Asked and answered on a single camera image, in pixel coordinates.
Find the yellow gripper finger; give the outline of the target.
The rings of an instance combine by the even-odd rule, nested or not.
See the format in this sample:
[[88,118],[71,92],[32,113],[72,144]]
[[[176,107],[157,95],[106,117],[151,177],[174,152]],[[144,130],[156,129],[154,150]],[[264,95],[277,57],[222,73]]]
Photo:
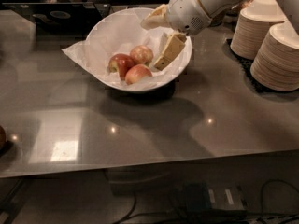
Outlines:
[[180,32],[163,33],[158,56],[153,66],[160,71],[164,70],[183,51],[186,40],[187,36]]
[[141,22],[141,27],[150,30],[158,27],[168,27],[169,23],[166,18],[168,5],[162,4],[155,8],[146,18]]

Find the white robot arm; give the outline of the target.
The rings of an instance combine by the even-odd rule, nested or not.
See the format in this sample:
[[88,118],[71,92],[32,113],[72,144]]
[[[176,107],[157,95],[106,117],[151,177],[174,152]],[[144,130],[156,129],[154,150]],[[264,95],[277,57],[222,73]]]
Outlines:
[[[169,0],[154,9],[141,22],[144,29],[168,27],[184,37],[198,35],[224,10],[248,0]],[[298,31],[299,0],[276,0],[285,16]]]

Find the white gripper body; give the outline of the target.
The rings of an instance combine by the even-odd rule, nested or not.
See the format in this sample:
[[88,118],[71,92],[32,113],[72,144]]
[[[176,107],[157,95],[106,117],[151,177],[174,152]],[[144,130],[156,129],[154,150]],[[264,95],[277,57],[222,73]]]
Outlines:
[[212,22],[202,0],[169,0],[166,20],[173,30],[198,35]]

